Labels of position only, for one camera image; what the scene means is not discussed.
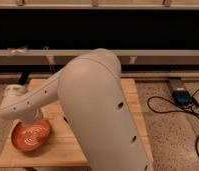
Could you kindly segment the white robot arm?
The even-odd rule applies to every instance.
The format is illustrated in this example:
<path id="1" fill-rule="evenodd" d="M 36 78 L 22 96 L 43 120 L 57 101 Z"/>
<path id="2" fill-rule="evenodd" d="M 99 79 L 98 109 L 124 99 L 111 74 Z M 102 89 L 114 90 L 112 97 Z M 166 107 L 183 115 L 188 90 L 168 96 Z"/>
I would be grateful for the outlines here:
<path id="1" fill-rule="evenodd" d="M 92 171 L 151 171 L 121 86 L 121 64 L 110 50 L 80 55 L 38 88 L 5 89 L 0 117 L 31 123 L 39 109 L 60 102 Z"/>

